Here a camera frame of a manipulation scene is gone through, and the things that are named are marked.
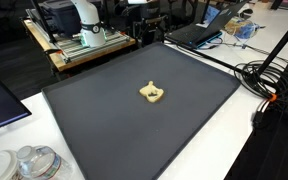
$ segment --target black mat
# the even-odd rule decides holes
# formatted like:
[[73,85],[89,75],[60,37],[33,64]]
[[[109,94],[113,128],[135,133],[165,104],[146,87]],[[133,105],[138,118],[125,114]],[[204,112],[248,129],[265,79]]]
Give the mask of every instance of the black mat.
[[[151,104],[138,90],[154,81]],[[155,179],[237,89],[229,74],[153,44],[43,90],[86,179]]]

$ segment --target white desk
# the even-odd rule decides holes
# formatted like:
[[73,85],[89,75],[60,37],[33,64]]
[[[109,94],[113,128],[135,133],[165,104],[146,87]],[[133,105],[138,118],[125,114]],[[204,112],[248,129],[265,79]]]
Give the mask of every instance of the white desk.
[[[260,5],[261,3],[254,10],[259,15],[255,14],[252,19],[256,23],[266,25],[267,28],[261,30],[248,44],[270,51],[288,28],[288,11],[271,12],[261,9]],[[279,22],[274,23],[272,19],[276,16],[279,17]],[[276,33],[277,27],[280,28],[281,33]],[[231,65],[254,59],[265,59],[264,55],[252,50],[229,48],[225,45],[203,52]],[[288,59],[288,48],[283,50],[280,56]],[[201,58],[197,59],[232,73],[221,65]],[[252,115],[260,102],[262,102],[261,98],[240,87],[212,116],[159,179],[223,179],[252,132]],[[33,115],[0,129],[0,150],[18,150],[25,145],[50,146],[73,165],[72,179],[83,179],[43,95],[40,93],[27,98],[23,100],[23,103]]]

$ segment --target black laptop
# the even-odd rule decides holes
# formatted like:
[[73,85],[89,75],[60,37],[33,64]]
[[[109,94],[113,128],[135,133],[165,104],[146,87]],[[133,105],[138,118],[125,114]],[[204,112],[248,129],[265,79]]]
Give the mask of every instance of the black laptop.
[[189,48],[199,48],[205,42],[220,36],[221,29],[234,17],[248,0],[223,8],[207,28],[191,24],[166,34],[165,39]]

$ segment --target wooden table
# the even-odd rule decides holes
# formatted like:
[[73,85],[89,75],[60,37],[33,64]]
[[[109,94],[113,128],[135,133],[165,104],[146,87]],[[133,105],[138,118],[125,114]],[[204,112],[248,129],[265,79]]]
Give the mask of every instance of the wooden table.
[[[35,40],[40,44],[42,47],[43,51],[49,50],[49,49],[54,49],[51,45],[50,42],[43,36],[43,34],[34,26],[33,22],[31,20],[24,20],[23,24],[27,31],[35,38]],[[135,44],[135,39],[130,38],[129,41],[125,41],[123,44],[118,44],[113,47],[108,47],[108,48],[103,48],[96,54],[92,54],[90,56],[86,56],[80,60],[77,61],[72,61],[69,63],[65,63],[65,61],[61,58],[60,55],[53,53],[49,55],[49,59],[52,62],[52,64],[56,67],[56,70],[58,72],[62,72],[64,70],[73,68],[77,65],[83,64],[85,62],[97,59],[99,57],[102,57],[104,55],[110,54],[112,52],[121,50],[123,48],[129,47],[131,45]]]

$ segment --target plastic container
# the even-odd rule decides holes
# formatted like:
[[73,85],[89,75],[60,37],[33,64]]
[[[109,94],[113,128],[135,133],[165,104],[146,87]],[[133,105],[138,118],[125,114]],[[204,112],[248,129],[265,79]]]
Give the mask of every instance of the plastic container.
[[80,16],[70,0],[48,0],[40,6],[52,17],[59,34],[72,37],[81,31]]
[[0,152],[0,180],[20,180],[23,177],[18,172],[16,152]]
[[66,180],[72,175],[71,166],[47,146],[25,146],[17,152],[19,172],[34,180]]

